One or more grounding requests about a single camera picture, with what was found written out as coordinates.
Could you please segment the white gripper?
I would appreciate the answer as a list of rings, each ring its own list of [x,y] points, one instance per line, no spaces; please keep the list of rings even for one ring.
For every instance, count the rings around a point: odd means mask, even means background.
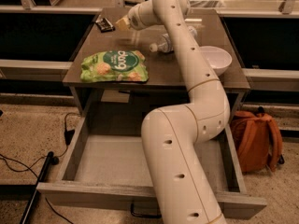
[[[122,31],[128,31],[132,26],[136,30],[142,30],[156,23],[152,1],[148,0],[132,7],[127,16],[116,21],[116,26]]]

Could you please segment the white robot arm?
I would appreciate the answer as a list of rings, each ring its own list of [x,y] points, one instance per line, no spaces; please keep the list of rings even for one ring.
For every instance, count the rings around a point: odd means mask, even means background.
[[[165,27],[190,99],[156,108],[142,122],[143,150],[164,224],[227,224],[194,147],[223,131],[230,105],[185,23],[189,9],[188,0],[149,0],[132,7],[117,25]]]

